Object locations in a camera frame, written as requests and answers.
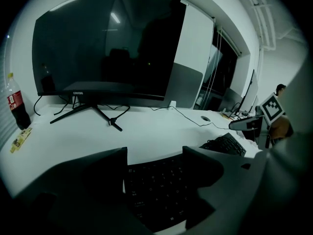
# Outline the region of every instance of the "curved monitor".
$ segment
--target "curved monitor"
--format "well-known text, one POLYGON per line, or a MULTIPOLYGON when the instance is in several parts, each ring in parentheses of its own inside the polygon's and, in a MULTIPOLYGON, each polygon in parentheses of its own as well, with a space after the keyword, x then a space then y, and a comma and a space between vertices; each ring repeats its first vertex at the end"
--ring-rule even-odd
POLYGON ((36 20, 38 95, 163 100, 186 5, 180 0, 69 0, 36 20))

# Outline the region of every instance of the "desk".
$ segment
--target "desk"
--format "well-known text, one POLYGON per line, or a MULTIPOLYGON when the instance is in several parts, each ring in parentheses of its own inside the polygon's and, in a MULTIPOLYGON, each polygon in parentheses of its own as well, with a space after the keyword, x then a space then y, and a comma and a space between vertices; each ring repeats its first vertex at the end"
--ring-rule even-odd
MULTIPOLYGON (((40 109, 41 116, 34 117, 32 132, 20 150, 10 153, 11 143, 20 130, 1 150, 0 176, 12 197, 56 164, 124 146, 128 148, 129 165, 177 155, 184 145, 199 147, 227 132, 244 147, 246 157, 253 158, 259 151, 236 131, 218 129, 213 124, 198 127, 175 109, 152 111, 150 108, 132 107, 116 122, 123 129, 120 132, 109 126, 93 109, 50 124, 56 118, 53 113, 61 108, 62 105, 47 105, 40 109)), ((100 106, 100 109, 110 118, 125 110, 121 107, 113 111, 105 106, 100 106)), ((208 117, 220 128, 228 128, 230 123, 218 112, 179 110, 198 124, 208 123, 201 116, 208 117)))

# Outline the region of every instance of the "keyboard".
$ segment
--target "keyboard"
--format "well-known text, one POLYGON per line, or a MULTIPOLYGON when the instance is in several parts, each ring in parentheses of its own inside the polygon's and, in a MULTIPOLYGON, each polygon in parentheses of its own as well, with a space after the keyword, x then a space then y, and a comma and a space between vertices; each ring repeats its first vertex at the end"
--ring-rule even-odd
POLYGON ((186 220, 182 154, 127 166, 125 193, 132 213, 153 233, 186 220))
POLYGON ((238 143, 238 141, 230 134, 218 137, 215 140, 209 140, 200 148, 217 151, 221 153, 244 156, 246 150, 238 143))

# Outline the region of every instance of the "soda bottle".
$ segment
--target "soda bottle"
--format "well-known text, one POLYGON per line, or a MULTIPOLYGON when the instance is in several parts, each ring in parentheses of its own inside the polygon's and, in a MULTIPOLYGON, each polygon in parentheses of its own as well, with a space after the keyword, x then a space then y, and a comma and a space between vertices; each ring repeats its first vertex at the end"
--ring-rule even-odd
POLYGON ((13 73, 8 74, 8 79, 9 81, 6 86, 8 103, 15 117, 16 124, 23 130, 30 125, 30 118, 25 109, 20 87, 13 79, 13 73))

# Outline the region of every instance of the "window blind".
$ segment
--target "window blind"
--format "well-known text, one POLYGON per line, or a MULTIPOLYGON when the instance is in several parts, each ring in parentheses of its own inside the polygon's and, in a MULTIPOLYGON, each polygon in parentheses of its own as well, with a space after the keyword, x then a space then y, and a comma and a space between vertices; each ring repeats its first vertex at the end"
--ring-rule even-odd
POLYGON ((15 118, 13 117, 10 108, 8 106, 6 98, 6 79, 5 79, 5 51, 9 39, 4 38, 0 46, 0 150, 4 146, 5 142, 17 129, 15 118))

